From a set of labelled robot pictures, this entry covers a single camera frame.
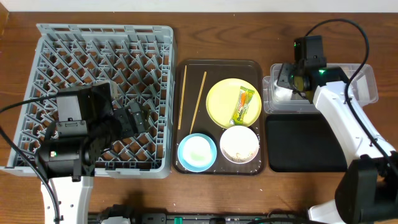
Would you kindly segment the white tissue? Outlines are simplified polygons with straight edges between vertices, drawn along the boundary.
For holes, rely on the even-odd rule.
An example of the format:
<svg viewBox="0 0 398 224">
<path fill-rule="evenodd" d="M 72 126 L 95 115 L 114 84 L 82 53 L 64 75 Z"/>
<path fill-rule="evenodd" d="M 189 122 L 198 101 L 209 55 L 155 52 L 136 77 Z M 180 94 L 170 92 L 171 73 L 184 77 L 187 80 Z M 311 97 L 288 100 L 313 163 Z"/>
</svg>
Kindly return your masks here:
<svg viewBox="0 0 398 224">
<path fill-rule="evenodd" d="M 274 98 L 276 101 L 290 101 L 292 97 L 292 90 L 276 86 L 274 90 Z"/>
</svg>

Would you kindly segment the wooden chopstick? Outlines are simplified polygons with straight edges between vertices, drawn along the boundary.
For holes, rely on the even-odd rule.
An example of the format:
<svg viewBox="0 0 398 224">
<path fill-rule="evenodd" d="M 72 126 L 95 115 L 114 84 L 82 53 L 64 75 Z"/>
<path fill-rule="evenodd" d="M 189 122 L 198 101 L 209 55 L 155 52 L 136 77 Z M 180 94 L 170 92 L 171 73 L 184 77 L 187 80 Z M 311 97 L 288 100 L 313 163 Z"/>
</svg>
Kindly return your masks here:
<svg viewBox="0 0 398 224">
<path fill-rule="evenodd" d="M 204 84 L 205 84 L 206 76 L 207 76 L 207 71 L 204 71 L 203 78 L 202 78 L 201 85 L 200 85 L 200 90 L 198 92 L 198 98 L 197 98 L 197 102 L 196 102 L 196 105 L 195 105 L 195 110 L 194 110 L 194 114 L 193 114 L 193 118 L 192 118 L 192 123 L 191 123 L 191 126 L 190 126 L 190 133 L 189 134 L 192 134 L 192 132 L 193 132 L 193 127 L 195 125 L 195 120 L 196 120 L 196 117 L 197 117 L 198 107 L 200 105 L 200 100 L 201 100 L 201 96 L 202 96 L 202 93 L 203 93 L 203 87 L 204 87 Z"/>
<path fill-rule="evenodd" d="M 182 83 L 182 92 L 181 92 L 181 100 L 180 100 L 180 109 L 179 109 L 179 117 L 178 117 L 178 130 L 181 129 L 182 124 L 182 115 L 183 115 L 183 102 L 185 96 L 185 85 L 186 85 L 186 76 L 187 76 L 187 65 L 185 65 L 184 73 L 183 73 L 183 83 Z"/>
</svg>

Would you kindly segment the green snack wrapper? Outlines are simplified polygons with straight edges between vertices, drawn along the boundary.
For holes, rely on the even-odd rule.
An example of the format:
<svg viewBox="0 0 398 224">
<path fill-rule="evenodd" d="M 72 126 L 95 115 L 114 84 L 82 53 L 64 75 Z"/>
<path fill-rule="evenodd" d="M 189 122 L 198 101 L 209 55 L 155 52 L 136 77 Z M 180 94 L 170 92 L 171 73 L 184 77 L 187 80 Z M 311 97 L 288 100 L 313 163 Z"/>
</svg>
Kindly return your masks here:
<svg viewBox="0 0 398 224">
<path fill-rule="evenodd" d="M 249 104 L 250 104 L 254 94 L 255 94 L 254 90 L 248 89 L 244 86 L 240 86 L 238 102 L 233 111 L 233 115 L 229 121 L 230 124 L 233 124 L 233 125 L 243 124 L 244 116 L 247 113 Z"/>
</svg>

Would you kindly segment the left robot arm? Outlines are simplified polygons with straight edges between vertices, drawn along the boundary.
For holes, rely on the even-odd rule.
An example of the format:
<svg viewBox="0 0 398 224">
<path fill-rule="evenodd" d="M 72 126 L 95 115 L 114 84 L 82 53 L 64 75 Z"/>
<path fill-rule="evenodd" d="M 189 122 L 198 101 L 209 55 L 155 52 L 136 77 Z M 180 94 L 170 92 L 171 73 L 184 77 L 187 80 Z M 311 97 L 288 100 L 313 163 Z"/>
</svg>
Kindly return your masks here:
<svg viewBox="0 0 398 224">
<path fill-rule="evenodd" d="M 87 223 L 96 161 L 113 142 L 148 131 L 149 110 L 135 101 L 115 109 L 117 95 L 113 81 L 55 95 L 58 120 L 35 152 L 46 223 Z"/>
</svg>

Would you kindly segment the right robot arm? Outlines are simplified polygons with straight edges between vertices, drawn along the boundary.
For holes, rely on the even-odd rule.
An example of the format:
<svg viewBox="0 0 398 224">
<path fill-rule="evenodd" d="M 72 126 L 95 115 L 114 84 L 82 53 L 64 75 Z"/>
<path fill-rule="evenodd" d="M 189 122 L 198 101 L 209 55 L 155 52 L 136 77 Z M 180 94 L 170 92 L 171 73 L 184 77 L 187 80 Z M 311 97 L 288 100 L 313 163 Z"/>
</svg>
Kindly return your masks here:
<svg viewBox="0 0 398 224">
<path fill-rule="evenodd" d="M 315 105 L 326 119 L 348 168 L 333 200 L 309 208 L 319 223 L 370 223 L 397 218 L 397 152 L 377 132 L 351 93 L 350 77 L 328 67 L 322 37 L 294 40 L 295 61 L 283 63 L 277 85 Z"/>
</svg>

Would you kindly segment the white bowl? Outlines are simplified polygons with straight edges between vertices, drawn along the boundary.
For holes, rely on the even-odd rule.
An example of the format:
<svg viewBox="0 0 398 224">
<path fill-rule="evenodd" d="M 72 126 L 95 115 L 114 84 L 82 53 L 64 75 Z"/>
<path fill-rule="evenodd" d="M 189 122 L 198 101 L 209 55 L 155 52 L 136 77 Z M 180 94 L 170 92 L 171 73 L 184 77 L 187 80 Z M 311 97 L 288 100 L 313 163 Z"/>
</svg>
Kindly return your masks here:
<svg viewBox="0 0 398 224">
<path fill-rule="evenodd" d="M 220 138 L 220 150 L 224 157 L 235 164 L 251 162 L 259 152 L 259 138 L 245 126 L 232 126 Z"/>
</svg>

